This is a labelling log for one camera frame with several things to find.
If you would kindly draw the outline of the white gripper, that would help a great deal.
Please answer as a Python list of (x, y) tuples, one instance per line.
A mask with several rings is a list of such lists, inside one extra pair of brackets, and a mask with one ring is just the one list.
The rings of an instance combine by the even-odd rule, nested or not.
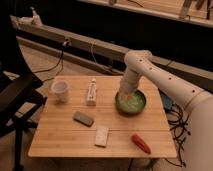
[(131, 80), (123, 76), (120, 81), (119, 97), (122, 100), (129, 100), (132, 97), (133, 93), (137, 90), (137, 88), (137, 80)]

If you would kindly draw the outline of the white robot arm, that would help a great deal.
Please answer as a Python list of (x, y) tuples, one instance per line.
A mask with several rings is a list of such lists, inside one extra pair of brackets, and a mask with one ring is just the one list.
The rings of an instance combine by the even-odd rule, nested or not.
[(191, 136), (186, 140), (183, 171), (213, 171), (213, 94), (150, 62), (148, 50), (130, 50), (119, 95), (131, 98), (142, 76), (148, 78), (189, 115)]

